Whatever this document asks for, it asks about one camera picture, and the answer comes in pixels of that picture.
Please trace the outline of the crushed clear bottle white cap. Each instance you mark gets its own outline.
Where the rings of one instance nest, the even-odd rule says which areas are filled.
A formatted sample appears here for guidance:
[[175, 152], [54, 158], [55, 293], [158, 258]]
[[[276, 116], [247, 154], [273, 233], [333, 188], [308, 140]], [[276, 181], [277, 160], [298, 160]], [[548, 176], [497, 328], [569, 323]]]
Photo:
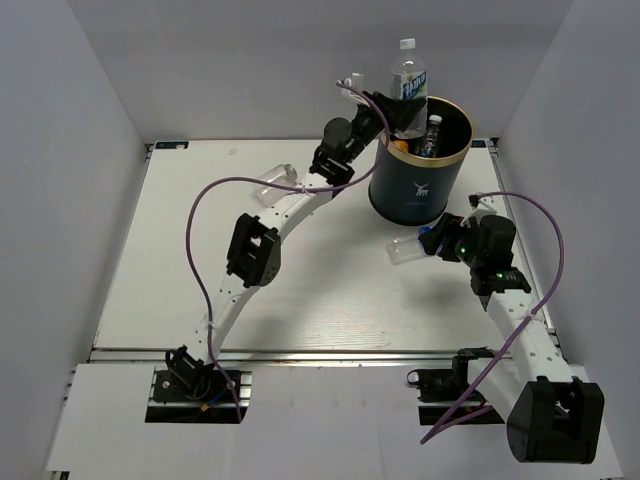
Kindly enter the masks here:
[[265, 185], [259, 184], [255, 187], [253, 197], [258, 203], [269, 208], [289, 193], [283, 187], [296, 187], [298, 174], [291, 164], [279, 164], [259, 177]]

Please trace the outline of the small bottle green-blue label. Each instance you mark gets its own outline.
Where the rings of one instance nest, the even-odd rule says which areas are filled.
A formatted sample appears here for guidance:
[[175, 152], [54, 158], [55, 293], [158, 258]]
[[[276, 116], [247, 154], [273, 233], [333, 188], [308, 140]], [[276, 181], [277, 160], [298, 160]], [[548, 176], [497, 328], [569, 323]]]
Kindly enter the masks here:
[[[416, 50], [414, 38], [402, 39], [399, 44], [399, 56], [390, 69], [391, 97], [399, 100], [427, 100], [426, 63]], [[422, 137], [426, 131], [428, 117], [427, 104], [416, 114], [410, 125], [399, 131], [396, 136], [403, 140]]]

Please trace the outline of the orange plastic bottle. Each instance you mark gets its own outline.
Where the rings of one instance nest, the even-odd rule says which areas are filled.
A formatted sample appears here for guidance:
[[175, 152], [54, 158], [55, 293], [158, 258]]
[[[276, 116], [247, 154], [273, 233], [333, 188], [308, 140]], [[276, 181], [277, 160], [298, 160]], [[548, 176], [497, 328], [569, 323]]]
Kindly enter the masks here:
[[407, 143], [406, 141], [403, 141], [403, 140], [394, 140], [394, 141], [393, 141], [393, 145], [394, 145], [397, 149], [399, 149], [399, 150], [401, 150], [401, 151], [403, 151], [403, 152], [408, 152], [408, 151], [409, 151], [409, 145], [408, 145], [408, 143]]

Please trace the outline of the clear bottle blue wrap label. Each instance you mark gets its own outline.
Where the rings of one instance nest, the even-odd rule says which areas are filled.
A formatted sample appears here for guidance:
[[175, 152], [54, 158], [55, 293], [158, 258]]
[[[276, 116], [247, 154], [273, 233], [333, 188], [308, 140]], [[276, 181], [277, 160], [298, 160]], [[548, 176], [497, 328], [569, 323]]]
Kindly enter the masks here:
[[429, 233], [430, 231], [431, 228], [429, 226], [422, 226], [416, 233], [412, 233], [408, 237], [390, 240], [386, 244], [385, 250], [391, 263], [400, 265], [428, 257], [419, 237], [421, 234]]

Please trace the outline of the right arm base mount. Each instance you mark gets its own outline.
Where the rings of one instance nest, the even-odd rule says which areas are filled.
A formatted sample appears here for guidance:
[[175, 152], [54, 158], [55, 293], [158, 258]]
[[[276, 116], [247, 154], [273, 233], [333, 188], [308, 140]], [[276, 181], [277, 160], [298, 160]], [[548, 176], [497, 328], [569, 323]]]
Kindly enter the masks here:
[[[421, 426], [433, 426], [454, 403], [464, 388], [454, 380], [452, 369], [414, 369], [406, 376], [407, 385], [417, 391], [418, 416]], [[449, 419], [449, 422], [477, 410], [485, 412], [462, 422], [462, 425], [503, 425], [504, 420], [485, 397], [474, 392]]]

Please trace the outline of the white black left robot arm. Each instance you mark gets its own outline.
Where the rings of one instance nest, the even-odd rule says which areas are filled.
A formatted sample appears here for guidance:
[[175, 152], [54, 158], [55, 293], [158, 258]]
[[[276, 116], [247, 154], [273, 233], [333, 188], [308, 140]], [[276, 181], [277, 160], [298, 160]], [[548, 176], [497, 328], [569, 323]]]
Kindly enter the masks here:
[[359, 183], [352, 163], [374, 139], [382, 137], [389, 141], [392, 134], [407, 129], [427, 105], [424, 98], [398, 100], [380, 92], [360, 91], [354, 95], [358, 103], [355, 117], [351, 120], [337, 117], [325, 125], [309, 172], [300, 183], [283, 186], [284, 197], [263, 212], [238, 217], [226, 255], [223, 283], [216, 298], [211, 297], [195, 265], [190, 230], [198, 207], [191, 207], [185, 250], [206, 305], [206, 356], [196, 360], [186, 347], [165, 354], [169, 372], [188, 398], [200, 399], [209, 392], [211, 373], [220, 367], [217, 360], [220, 347], [248, 300], [279, 273], [281, 248], [288, 234], [316, 209]]

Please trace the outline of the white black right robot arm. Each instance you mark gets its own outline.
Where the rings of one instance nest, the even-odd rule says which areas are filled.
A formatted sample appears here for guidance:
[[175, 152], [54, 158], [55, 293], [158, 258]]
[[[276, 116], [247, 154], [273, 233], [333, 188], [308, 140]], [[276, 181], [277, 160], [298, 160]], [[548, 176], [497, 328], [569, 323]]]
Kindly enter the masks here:
[[531, 287], [512, 264], [515, 237], [516, 227], [506, 217], [450, 213], [419, 236], [426, 254], [468, 267], [471, 289], [505, 341], [499, 350], [460, 350], [452, 388], [463, 398], [481, 394], [488, 401], [506, 424], [517, 461], [590, 464], [604, 394], [572, 371], [545, 324], [535, 319]]

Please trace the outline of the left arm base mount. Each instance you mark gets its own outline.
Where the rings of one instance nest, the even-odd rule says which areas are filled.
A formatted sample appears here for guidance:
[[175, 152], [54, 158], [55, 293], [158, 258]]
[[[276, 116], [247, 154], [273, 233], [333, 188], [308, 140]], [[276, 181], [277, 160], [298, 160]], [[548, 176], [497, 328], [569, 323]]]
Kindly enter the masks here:
[[147, 424], [238, 425], [236, 404], [219, 371], [188, 393], [168, 370], [156, 370], [146, 407]]

